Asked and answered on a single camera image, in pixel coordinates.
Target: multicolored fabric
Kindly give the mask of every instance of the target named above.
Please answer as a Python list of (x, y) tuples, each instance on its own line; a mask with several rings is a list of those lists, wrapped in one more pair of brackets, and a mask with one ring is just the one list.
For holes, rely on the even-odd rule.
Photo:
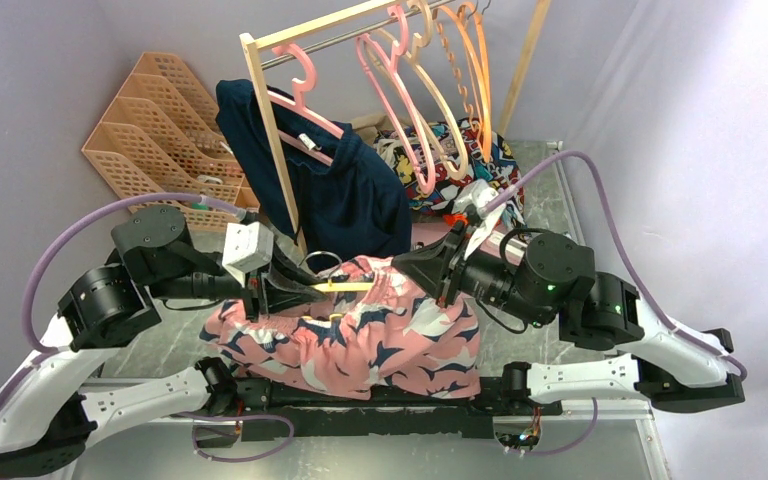
[(373, 286), (256, 322), (246, 319), (242, 302), (228, 301), (200, 337), (244, 375), (319, 393), (369, 399), (373, 385), (437, 398), (479, 393), (478, 321), (463, 299), (440, 309), (389, 258), (356, 257), (332, 280)]
[[(460, 135), (464, 139), (467, 152), (470, 155), (467, 167), (467, 173), (464, 178), (454, 180), (449, 177), (449, 172), (439, 162), (437, 169), (437, 184), (434, 191), (426, 195), (422, 193), (416, 182), (416, 174), (413, 170), (410, 160), (405, 155), (405, 148), (398, 135), (393, 130), (379, 130), (378, 136), (373, 142), (373, 147), (378, 155), (387, 163), (387, 165), (396, 172), (405, 191), (408, 194), (410, 208), (428, 215), (444, 215), (452, 213), (452, 201), (457, 198), (464, 187), (472, 183), (475, 179), (487, 180), (490, 186), (500, 189), (507, 188), (516, 183), (520, 178), (519, 167), (514, 160), (511, 147), (505, 142), (501, 135), (493, 132), (492, 155), (490, 163), (484, 163), (484, 157), (479, 148), (477, 132), (473, 132), (469, 127), (469, 120), (462, 119), (459, 122)], [(460, 162), (458, 150), (455, 147), (452, 132), (446, 123), (432, 123), (431, 129), (445, 149), (445, 154), (453, 157), (454, 162)], [(419, 146), (419, 139), (413, 127), (405, 129), (409, 135), (411, 148), (417, 158), (422, 156), (422, 148)], [(525, 205), (525, 192), (520, 189), (511, 199), (507, 212), (503, 216), (503, 221), (508, 228), (522, 226), (523, 206)]]

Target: gray marble floor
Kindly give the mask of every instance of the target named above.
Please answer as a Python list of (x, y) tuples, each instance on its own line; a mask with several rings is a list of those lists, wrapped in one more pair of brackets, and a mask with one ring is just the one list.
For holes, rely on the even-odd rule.
[[(543, 142), (510, 142), (523, 172), (528, 171), (550, 152)], [(571, 230), (570, 216), (563, 201), (561, 188), (552, 170), (538, 175), (526, 185), (525, 219), (531, 227), (542, 227), (566, 233)], [(221, 251), (223, 238), (217, 234), (194, 233), (195, 247), (202, 251)], [(290, 251), (289, 239), (281, 239), (282, 249)], [(180, 301), (172, 307), (193, 305)], [(216, 352), (198, 339), (198, 333), (212, 310), (176, 312), (158, 303), (163, 322), (137, 337), (119, 355), (110, 359), (102, 371), (103, 377), (156, 378), (171, 375), (199, 358)], [(510, 325), (519, 322), (494, 312)], [(540, 330), (529, 329), (513, 335), (477, 311), (481, 327), (481, 352), (478, 365), (481, 375), (500, 375), (502, 367), (512, 361), (551, 364), (575, 363), (601, 358), (598, 352), (580, 350), (560, 342), (557, 322)]]

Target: dark blue garment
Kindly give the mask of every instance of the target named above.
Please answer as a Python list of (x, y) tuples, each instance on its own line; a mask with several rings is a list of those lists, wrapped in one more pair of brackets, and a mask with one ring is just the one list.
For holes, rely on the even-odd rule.
[[(278, 230), (295, 238), (252, 83), (222, 80), (216, 85), (216, 99), (216, 123), (243, 167), (263, 213)], [(357, 255), (383, 258), (407, 252), (411, 236), (408, 198), (399, 178), (375, 150), (349, 124), (338, 124), (344, 133), (336, 138), (287, 108), (273, 103), (272, 109), (279, 130), (293, 137), (306, 134), (333, 159), (327, 166), (283, 144), (308, 250), (333, 252), (344, 261)], [(335, 263), (320, 256), (309, 265), (316, 271)]]

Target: white wall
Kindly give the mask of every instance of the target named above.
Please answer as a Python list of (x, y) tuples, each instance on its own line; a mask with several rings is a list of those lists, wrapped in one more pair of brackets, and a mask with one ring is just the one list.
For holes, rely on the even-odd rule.
[[(666, 311), (730, 329), (749, 368), (745, 404), (657, 415), (675, 478), (768, 478), (768, 1), (641, 2), (567, 139)], [(568, 165), (599, 267), (624, 273)]]
[[(543, 29), (532, 67), (521, 94), (512, 124), (522, 139), (557, 139), (566, 133), (587, 99), (587, 93), (602, 64), (622, 31), (638, 0), (565, 0), (555, 2)], [(190, 65), (213, 89), (221, 79), (248, 77), (239, 35), (255, 37), (296, 25), (306, 20), (359, 3), (359, 0), (98, 0), (116, 26), (132, 59), (146, 50), (174, 52)], [(501, 112), (505, 94), (516, 62), (531, 12), (533, 0), (495, 0), (485, 13), (485, 31), (490, 51), (493, 81), (493, 108)], [(367, 25), (383, 17), (370, 15), (359, 21), (336, 27), (299, 42), (307, 46), (337, 33)], [(459, 61), (463, 48), (454, 25), (447, 23)], [(336, 120), (383, 112), (371, 85), (361, 71), (354, 42), (346, 42), (315, 53), (320, 82), (310, 97), (314, 109)], [(437, 38), (427, 52), (423, 65), (437, 86), (450, 100), (455, 115), (463, 112), (457, 101), (456, 83)], [(467, 75), (466, 64), (460, 64)], [(267, 70), (267, 81), (289, 89), (296, 66)], [(433, 99), (423, 93), (421, 83), (409, 69), (402, 75), (414, 101), (427, 115), (439, 120)], [(540, 117), (533, 115), (541, 112)]]
[[(0, 385), (30, 351), (19, 306), (36, 259), (115, 198), (80, 153), (130, 67), (105, 22), (93, 0), (0, 1)], [(38, 332), (72, 282), (107, 257), (113, 225), (55, 261), (36, 302)]]

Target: metal rod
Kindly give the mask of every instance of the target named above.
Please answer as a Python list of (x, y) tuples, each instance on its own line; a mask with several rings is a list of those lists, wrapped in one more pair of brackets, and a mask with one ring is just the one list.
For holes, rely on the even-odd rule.
[[(438, 0), (436, 2), (429, 3), (428, 6), (431, 7), (432, 9), (434, 9), (434, 8), (439, 7), (440, 5), (445, 5), (447, 3), (452, 3), (453, 1), (455, 1), (455, 0)], [(412, 17), (412, 16), (414, 16), (414, 15), (416, 15), (418, 13), (419, 13), (419, 9), (414, 7), (414, 8), (411, 8), (410, 10), (408, 10), (407, 12), (405, 12), (405, 16), (406, 17)], [(322, 49), (325, 49), (325, 48), (328, 48), (328, 47), (330, 47), (332, 45), (336, 45), (338, 43), (345, 42), (346, 40), (351, 40), (351, 39), (353, 39), (353, 38), (355, 38), (355, 37), (357, 37), (359, 35), (363, 35), (364, 33), (371, 32), (371, 31), (373, 31), (373, 30), (375, 30), (377, 28), (381, 28), (381, 27), (390, 25), (391, 23), (396, 23), (397, 21), (398, 21), (397, 19), (395, 19), (393, 17), (390, 17), (387, 20), (382, 20), (382, 21), (380, 21), (378, 23), (373, 23), (372, 25), (368, 25), (366, 27), (358, 28), (356, 30), (352, 30), (351, 32), (344, 33), (342, 35), (337, 35), (336, 37), (331, 37), (328, 40), (323, 40), (323, 41), (321, 41), (319, 43), (314, 43), (313, 45), (304, 48), (304, 51), (305, 51), (305, 53), (318, 52), (318, 51), (320, 51)], [(277, 67), (278, 65), (281, 65), (281, 64), (289, 62), (290, 60), (293, 60), (293, 58), (294, 57), (292, 55), (281, 55), (280, 57), (275, 57), (275, 58), (273, 58), (271, 60), (267, 60), (267, 61), (263, 62), (263, 64), (261, 65), (261, 68), (263, 70), (266, 70), (266, 69), (269, 69), (269, 68), (272, 68), (272, 67)]]

